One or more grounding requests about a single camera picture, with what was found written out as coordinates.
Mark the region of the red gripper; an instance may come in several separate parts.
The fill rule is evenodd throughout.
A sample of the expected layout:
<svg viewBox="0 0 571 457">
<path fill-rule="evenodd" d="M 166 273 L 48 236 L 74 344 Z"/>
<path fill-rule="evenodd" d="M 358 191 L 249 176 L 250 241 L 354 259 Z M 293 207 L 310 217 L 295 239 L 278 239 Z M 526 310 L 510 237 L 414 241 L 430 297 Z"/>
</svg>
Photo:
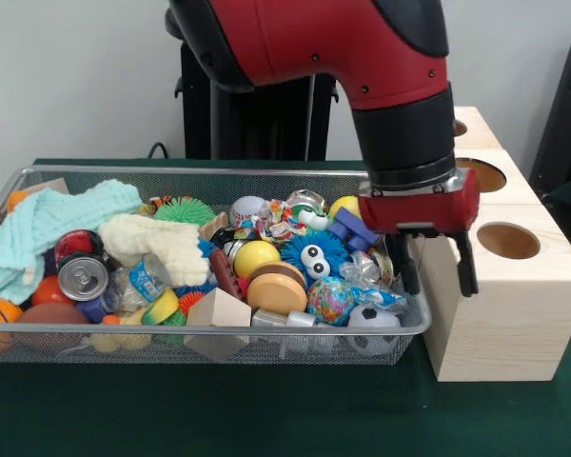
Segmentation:
<svg viewBox="0 0 571 457">
<path fill-rule="evenodd" d="M 417 189 L 387 191 L 368 181 L 360 184 L 359 209 L 366 226 L 384 234 L 434 231 L 455 234 L 460 254 L 457 265 L 463 296 L 479 292 L 473 251 L 467 231 L 480 204 L 480 182 L 473 169 L 455 169 L 446 180 Z M 398 236 L 400 270 L 407 293 L 419 293 L 420 281 L 405 234 Z"/>
</svg>

